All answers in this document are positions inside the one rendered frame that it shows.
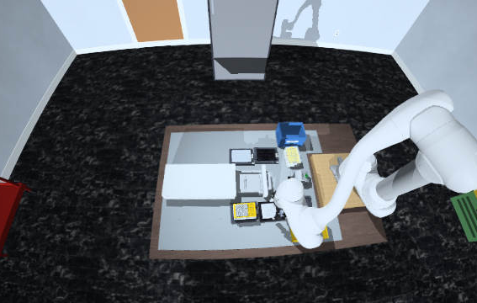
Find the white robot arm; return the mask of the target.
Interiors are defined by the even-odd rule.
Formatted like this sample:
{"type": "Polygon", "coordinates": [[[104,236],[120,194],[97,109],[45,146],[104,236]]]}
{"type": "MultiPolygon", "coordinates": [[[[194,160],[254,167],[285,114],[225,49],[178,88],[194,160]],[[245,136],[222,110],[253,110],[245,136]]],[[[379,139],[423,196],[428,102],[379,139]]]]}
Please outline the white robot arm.
{"type": "Polygon", "coordinates": [[[284,210],[298,242],[306,248],[321,245],[322,231],[342,211],[353,186],[378,217],[395,211],[397,196],[429,183],[445,184],[457,193],[477,189],[477,140],[453,117],[453,109],[451,96],[434,89],[392,110],[344,161],[338,157],[339,164],[330,166],[337,186],[325,207],[307,205],[304,186],[297,178],[284,180],[273,200],[284,210]],[[416,159],[381,178],[374,153],[407,138],[419,149],[416,159]]]}

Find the blue open-top bin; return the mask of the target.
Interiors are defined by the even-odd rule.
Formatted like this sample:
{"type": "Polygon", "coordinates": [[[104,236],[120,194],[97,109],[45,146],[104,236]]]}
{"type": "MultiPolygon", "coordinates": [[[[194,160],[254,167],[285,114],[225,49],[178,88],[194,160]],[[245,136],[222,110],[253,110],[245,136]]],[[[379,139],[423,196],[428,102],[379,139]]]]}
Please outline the blue open-top bin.
{"type": "Polygon", "coordinates": [[[305,128],[303,122],[278,122],[278,131],[276,129],[276,138],[278,147],[302,146],[306,140],[305,128]],[[279,136],[280,140],[279,140],[279,136]],[[305,137],[305,138],[295,138],[305,137]]]}

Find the yellow bin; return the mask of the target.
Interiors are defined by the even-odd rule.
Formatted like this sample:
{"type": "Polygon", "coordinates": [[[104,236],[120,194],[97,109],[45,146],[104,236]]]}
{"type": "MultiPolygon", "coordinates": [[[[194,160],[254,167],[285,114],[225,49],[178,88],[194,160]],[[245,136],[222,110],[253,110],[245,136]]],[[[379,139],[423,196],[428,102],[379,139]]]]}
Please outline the yellow bin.
{"type": "MultiPolygon", "coordinates": [[[[292,242],[297,242],[298,240],[297,240],[296,237],[294,236],[294,233],[292,232],[291,228],[290,228],[290,232],[291,232],[292,242]]],[[[328,237],[328,233],[327,233],[327,228],[322,232],[322,234],[323,234],[323,238],[329,238],[329,237],[328,237]]]]}

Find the light grey bench mat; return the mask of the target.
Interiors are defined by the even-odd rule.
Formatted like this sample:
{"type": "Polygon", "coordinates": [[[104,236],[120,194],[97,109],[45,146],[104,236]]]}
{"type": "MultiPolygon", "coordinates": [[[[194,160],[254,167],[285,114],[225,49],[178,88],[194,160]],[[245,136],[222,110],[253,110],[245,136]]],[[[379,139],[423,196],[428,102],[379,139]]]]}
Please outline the light grey bench mat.
{"type": "Polygon", "coordinates": [[[236,165],[236,171],[261,170],[270,173],[271,189],[262,194],[237,194],[235,199],[165,199],[162,198],[158,250],[229,250],[301,245],[292,242],[287,220],[231,224],[230,203],[265,202],[272,192],[294,172],[309,172],[304,185],[312,206],[317,208],[315,191],[306,154],[322,153],[316,130],[305,130],[306,140],[299,147],[301,164],[287,167],[284,148],[278,147],[276,130],[205,131],[171,133],[167,164],[230,164],[229,149],[253,150],[254,147],[277,147],[278,164],[236,165]]]}

